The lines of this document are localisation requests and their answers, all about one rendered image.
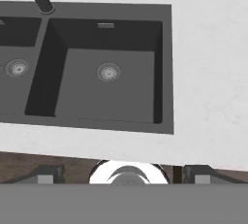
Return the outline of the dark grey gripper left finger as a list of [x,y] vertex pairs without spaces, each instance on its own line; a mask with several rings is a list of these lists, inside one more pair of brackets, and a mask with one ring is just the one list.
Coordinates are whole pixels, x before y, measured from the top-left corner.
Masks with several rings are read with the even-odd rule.
[[60,184],[65,182],[63,165],[41,165],[31,173],[9,180],[9,183]]

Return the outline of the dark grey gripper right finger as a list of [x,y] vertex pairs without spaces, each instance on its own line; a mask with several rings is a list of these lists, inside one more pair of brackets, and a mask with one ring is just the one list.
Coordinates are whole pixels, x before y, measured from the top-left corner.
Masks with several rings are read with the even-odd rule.
[[208,165],[186,165],[183,172],[184,182],[188,184],[245,184],[243,180],[219,174]]

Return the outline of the brown wooden cupboard front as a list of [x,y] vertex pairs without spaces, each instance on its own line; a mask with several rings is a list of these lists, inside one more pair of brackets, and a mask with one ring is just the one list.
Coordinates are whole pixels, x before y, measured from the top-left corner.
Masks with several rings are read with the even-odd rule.
[[231,176],[236,179],[240,179],[248,183],[248,172],[241,172],[241,171],[230,171],[230,170],[219,170],[215,169],[219,174],[225,176]]
[[88,184],[91,171],[100,161],[102,160],[0,152],[0,183],[9,183],[10,179],[27,175],[41,165],[63,165],[64,183]]

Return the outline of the white and black round object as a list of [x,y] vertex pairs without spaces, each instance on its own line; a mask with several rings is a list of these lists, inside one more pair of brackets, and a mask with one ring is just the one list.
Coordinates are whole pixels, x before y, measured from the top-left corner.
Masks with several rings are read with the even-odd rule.
[[148,185],[169,184],[164,169],[158,164],[102,160],[89,175],[90,184]]

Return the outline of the dark grey double sink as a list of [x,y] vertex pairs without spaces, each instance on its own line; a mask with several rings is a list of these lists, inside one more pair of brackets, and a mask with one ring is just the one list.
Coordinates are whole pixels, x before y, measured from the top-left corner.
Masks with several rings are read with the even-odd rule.
[[169,4],[0,2],[0,122],[171,135]]

